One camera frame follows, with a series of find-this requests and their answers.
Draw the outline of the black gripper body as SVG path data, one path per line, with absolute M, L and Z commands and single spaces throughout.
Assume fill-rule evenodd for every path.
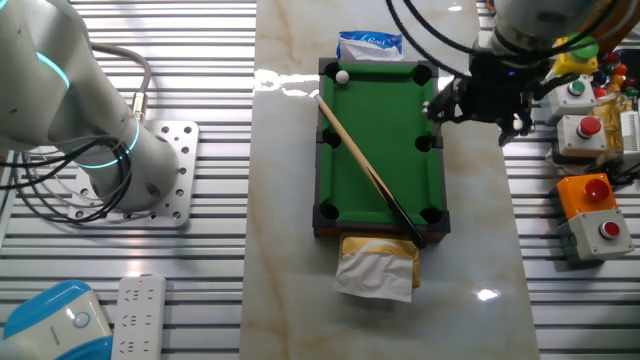
M 531 68 L 498 60 L 492 55 L 470 59 L 471 79 L 462 84 L 464 120 L 512 125 L 519 119 L 531 124 L 530 104 L 526 97 Z

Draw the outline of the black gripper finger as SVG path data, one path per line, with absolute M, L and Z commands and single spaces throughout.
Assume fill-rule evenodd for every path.
M 424 102 L 423 115 L 434 123 L 462 123 L 469 120 L 456 102 Z
M 435 98 L 435 105 L 439 108 L 454 108 L 458 105 L 460 108 L 469 107 L 469 96 L 467 87 L 470 80 L 466 78 L 454 78 Z

